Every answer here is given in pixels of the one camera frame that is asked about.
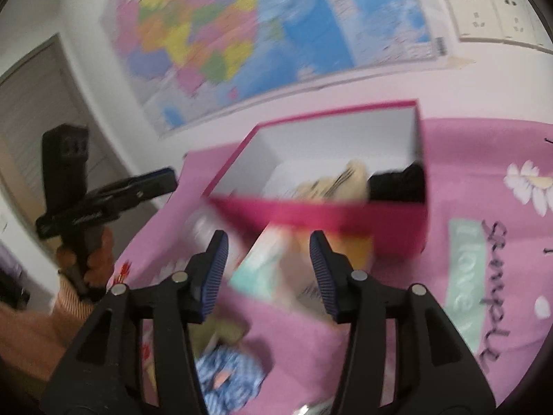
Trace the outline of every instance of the black marker writing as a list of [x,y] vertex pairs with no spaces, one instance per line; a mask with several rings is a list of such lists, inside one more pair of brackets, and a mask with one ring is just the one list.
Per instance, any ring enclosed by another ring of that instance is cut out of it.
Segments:
[[486,360],[492,360],[495,362],[499,359],[501,353],[491,344],[493,336],[507,337],[510,332],[499,328],[499,323],[503,321],[505,317],[505,311],[503,309],[504,300],[501,298],[501,291],[505,288],[503,283],[503,261],[499,256],[499,251],[505,248],[507,244],[505,236],[507,235],[507,228],[502,222],[495,222],[491,228],[488,227],[485,221],[482,222],[482,229],[486,233],[487,241],[491,244],[491,260],[488,265],[494,271],[491,275],[492,289],[489,298],[482,299],[482,304],[489,306],[489,314],[491,318],[491,330],[486,332],[484,337],[484,343],[486,348],[480,353],[480,361],[485,369],[488,369]]

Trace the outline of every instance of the blue fabric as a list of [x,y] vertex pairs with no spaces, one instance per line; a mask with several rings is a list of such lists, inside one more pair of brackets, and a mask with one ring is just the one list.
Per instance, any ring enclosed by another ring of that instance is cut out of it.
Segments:
[[[223,370],[232,374],[214,389],[215,375]],[[266,376],[256,359],[225,346],[200,357],[196,371],[209,415],[228,415],[244,407],[259,395],[259,387]]]

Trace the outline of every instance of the pink box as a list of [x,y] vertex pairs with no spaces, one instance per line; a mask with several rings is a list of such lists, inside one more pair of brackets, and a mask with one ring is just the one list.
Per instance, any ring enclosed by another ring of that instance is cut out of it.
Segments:
[[257,125],[209,184],[204,195],[236,227],[259,232],[269,224],[369,234],[380,256],[412,257],[424,248],[427,203],[300,202],[298,184],[339,175],[351,159],[369,174],[424,163],[417,101],[334,109]]

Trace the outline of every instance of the black cloth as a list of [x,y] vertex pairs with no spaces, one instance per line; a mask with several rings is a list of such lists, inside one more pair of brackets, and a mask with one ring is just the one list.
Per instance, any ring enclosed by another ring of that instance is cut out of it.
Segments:
[[374,174],[368,184],[370,201],[424,203],[427,200],[424,169],[417,163],[403,172]]

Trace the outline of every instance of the white wall switch panel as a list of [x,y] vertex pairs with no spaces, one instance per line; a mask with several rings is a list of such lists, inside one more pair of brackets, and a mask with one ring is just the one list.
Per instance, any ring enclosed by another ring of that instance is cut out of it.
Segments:
[[536,45],[536,36],[526,0],[492,0],[496,6],[504,40],[515,44]]
[[447,0],[461,40],[503,42],[503,32],[491,0]]
[[528,5],[528,12],[530,12],[530,20],[532,20],[537,47],[549,53],[553,53],[553,41],[551,41],[551,37],[547,34],[540,17],[537,16],[536,11],[531,5]]

